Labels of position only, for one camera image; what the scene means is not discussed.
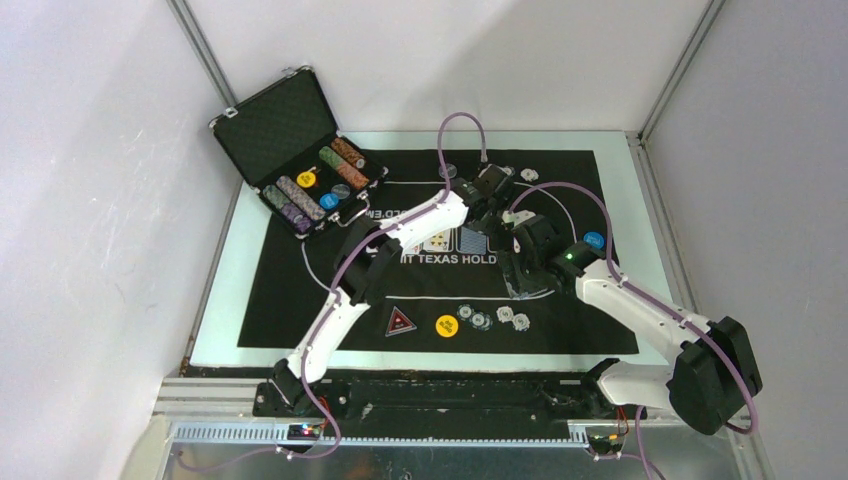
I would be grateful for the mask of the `black dealer button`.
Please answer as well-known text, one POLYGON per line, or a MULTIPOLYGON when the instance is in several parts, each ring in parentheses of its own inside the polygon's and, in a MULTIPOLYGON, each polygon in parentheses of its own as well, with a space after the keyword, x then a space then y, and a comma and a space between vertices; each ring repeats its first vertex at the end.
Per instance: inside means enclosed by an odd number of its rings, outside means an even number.
POLYGON ((457 167, 454 164, 446 163, 444 167, 440 167, 438 171, 442 179, 453 179, 457 176, 457 167))

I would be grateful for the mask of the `white blue chip back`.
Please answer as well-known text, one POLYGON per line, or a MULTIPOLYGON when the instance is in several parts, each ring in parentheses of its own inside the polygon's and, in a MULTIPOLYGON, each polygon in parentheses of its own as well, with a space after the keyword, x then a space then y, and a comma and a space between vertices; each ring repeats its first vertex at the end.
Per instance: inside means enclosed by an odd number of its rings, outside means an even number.
POLYGON ((529 183, 535 182, 539 179, 539 173, 531 168, 522 169, 520 172, 520 176, 525 182, 529 183))

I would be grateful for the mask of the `white blue chip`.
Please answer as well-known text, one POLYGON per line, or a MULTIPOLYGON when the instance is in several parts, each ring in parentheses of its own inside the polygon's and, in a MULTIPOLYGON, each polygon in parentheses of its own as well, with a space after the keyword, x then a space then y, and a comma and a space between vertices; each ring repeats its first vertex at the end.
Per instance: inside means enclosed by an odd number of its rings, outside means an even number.
POLYGON ((531 168, 522 169, 520 172, 520 176, 525 182, 529 183, 535 182, 539 179, 539 173, 531 168))
POLYGON ((516 331, 524 332, 524 331, 527 331, 529 329, 531 322, 530 322, 530 319, 527 315, 516 314, 512 318, 512 324, 513 324, 513 327, 516 331))
POLYGON ((508 305, 501 306, 496 310, 496 317, 501 323, 511 323, 514 318, 514 311, 508 305))

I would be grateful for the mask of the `blue small blind button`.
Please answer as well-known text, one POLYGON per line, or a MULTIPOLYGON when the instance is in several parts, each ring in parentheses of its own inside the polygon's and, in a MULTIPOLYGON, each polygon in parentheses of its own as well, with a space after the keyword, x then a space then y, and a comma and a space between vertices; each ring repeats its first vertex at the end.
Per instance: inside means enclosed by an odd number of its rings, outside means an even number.
POLYGON ((584 234, 583 240, 593 248, 603 250, 606 246, 606 238, 603 234, 597 231, 588 231, 584 234))

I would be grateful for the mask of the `white blue chip front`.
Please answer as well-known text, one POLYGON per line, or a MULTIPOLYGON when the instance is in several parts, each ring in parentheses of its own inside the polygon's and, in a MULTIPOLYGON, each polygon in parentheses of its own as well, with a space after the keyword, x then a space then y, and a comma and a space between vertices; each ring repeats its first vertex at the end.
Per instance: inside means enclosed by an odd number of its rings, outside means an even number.
POLYGON ((513 324, 513 327, 516 331, 524 332, 524 331, 527 331, 529 329, 531 322, 530 322, 530 319, 527 315, 516 314, 512 318, 512 324, 513 324))
POLYGON ((514 311, 508 305, 501 306, 496 310, 496 317, 501 323, 511 323, 514 318, 514 311))

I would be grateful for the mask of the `grey white chip front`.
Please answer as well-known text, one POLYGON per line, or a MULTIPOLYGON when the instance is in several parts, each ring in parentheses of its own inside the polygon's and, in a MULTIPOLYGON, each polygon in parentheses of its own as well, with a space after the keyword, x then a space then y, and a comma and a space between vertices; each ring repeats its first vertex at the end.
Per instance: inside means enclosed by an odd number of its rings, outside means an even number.
POLYGON ((482 313, 482 312, 474 313, 470 317, 469 322, 470 322, 470 324, 472 325, 473 328, 480 330, 480 331, 490 330, 491 327, 492 327, 492 324, 493 324, 491 317, 489 315, 485 314, 485 313, 482 313))

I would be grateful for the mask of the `green blue chip front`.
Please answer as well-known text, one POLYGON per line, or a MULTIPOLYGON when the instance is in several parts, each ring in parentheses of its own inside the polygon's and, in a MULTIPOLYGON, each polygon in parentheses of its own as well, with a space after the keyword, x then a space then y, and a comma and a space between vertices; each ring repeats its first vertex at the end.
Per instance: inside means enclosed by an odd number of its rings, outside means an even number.
POLYGON ((474 314, 474 308, 468 304, 462 304, 457 308, 457 317, 462 321, 470 320, 474 314))

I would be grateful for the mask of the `yellow big blind button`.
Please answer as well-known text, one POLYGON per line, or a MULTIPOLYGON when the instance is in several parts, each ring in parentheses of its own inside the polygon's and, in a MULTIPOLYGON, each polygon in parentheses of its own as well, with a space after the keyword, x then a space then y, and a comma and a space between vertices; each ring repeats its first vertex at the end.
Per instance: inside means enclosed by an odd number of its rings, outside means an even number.
POLYGON ((460 322, 452 315, 441 315, 435 322, 436 333, 442 338, 454 337, 459 331, 460 322))

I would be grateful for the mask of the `triangular all-in marker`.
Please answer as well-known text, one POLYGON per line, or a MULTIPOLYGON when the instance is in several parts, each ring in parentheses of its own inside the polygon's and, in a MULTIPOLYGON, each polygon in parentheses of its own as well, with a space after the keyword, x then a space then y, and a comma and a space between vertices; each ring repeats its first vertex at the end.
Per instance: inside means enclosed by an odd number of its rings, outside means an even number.
POLYGON ((394 306, 388 319, 385 336, 394 337, 417 329, 418 326, 402 310, 394 306))

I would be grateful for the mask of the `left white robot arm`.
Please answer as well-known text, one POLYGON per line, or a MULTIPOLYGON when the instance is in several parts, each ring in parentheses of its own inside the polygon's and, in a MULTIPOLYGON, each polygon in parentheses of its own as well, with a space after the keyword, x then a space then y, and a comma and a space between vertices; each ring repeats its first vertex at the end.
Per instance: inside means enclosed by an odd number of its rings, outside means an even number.
POLYGON ((311 412, 318 402, 312 384, 322 379, 357 320, 382 298, 389 267, 444 230, 466 227, 492 237, 514 190, 511 173, 488 165, 472 180, 449 180, 433 197, 400 215, 355 220, 338 252, 321 310, 295 349, 274 366, 269 382, 278 390, 278 404, 292 416, 311 412))

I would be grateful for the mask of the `red brown chip row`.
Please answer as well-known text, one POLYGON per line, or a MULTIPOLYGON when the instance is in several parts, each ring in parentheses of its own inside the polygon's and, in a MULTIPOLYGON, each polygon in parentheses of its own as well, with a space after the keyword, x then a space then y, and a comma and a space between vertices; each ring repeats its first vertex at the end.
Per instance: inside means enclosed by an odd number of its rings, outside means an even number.
POLYGON ((356 169, 362 170, 366 166, 365 156, 344 138, 335 138, 330 146, 335 153, 356 169))

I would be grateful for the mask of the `green orange chip row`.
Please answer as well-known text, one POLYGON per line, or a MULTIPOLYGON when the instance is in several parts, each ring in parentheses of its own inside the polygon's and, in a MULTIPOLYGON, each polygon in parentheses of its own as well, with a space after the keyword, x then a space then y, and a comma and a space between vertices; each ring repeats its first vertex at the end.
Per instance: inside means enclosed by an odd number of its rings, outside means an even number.
POLYGON ((369 179, 363 173, 329 146, 319 150, 319 158, 355 189, 365 189, 369 184, 369 179))

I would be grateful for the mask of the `clear dealer button in case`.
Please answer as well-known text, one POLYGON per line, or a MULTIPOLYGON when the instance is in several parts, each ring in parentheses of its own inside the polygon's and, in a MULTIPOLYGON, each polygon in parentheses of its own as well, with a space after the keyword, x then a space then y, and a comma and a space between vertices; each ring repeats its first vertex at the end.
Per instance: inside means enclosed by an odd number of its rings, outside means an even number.
POLYGON ((331 188, 331 193, 336 195, 339 200, 344 200, 351 195, 351 189, 346 184, 336 184, 331 188))

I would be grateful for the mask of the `pink grey chip row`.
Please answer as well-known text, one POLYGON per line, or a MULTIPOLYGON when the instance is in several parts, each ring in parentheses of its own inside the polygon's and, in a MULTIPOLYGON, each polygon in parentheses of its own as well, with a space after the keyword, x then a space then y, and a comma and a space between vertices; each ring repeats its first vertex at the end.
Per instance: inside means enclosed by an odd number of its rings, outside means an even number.
POLYGON ((288 176, 280 176, 276 185, 311 220, 320 221, 327 215, 326 211, 288 176))

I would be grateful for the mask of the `black metal base rail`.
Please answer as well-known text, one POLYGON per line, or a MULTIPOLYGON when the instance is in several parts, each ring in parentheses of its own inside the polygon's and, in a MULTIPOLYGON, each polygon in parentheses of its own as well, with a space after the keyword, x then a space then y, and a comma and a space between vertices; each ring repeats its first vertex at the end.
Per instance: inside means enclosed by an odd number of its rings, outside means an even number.
POLYGON ((318 402, 298 414, 269 382, 274 368, 190 367, 188 378, 253 384, 256 418, 311 419, 327 438, 431 441, 583 441, 572 423, 612 421, 638 406, 601 408, 582 377, 554 373, 338 370, 312 384, 318 402))

